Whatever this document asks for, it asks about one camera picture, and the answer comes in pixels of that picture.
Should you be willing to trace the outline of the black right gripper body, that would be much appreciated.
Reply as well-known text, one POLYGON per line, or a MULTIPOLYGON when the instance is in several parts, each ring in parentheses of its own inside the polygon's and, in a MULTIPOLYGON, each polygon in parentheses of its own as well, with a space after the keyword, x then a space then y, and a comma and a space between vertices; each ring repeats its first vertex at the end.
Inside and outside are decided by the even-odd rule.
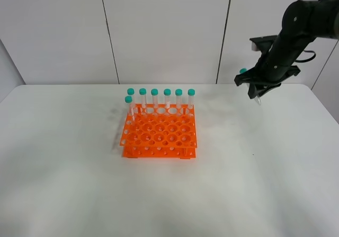
POLYGON ((255 67, 260 69, 265 85, 279 84, 300 73, 293 65, 300 54, 300 39, 276 39, 271 49, 262 53, 255 67))

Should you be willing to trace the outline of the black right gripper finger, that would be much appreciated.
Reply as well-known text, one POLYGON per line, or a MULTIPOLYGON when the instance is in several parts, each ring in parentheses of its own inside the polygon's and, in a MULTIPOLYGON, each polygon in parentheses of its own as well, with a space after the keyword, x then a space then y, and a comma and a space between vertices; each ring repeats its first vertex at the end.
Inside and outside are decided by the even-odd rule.
POLYGON ((239 73, 235 76, 234 82, 237 86, 240 86, 243 83, 255 86, 265 85, 265 80, 261 76, 260 69, 258 67, 253 67, 245 72, 239 73))
POLYGON ((270 92, 273 89, 276 89, 281 86, 281 83, 275 85, 258 85, 250 84, 248 88, 248 96, 250 99, 260 98, 264 94, 270 92))

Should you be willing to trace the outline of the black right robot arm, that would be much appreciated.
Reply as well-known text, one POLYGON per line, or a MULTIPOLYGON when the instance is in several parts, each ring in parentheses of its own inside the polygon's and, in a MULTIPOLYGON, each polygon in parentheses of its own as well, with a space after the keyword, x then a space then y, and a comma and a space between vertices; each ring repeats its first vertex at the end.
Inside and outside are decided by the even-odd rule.
POLYGON ((317 38, 338 39, 338 0, 290 4, 279 34, 251 38, 253 50, 261 56, 253 68, 235 76, 235 84, 248 84, 250 99, 262 97, 300 73, 298 57, 317 38))

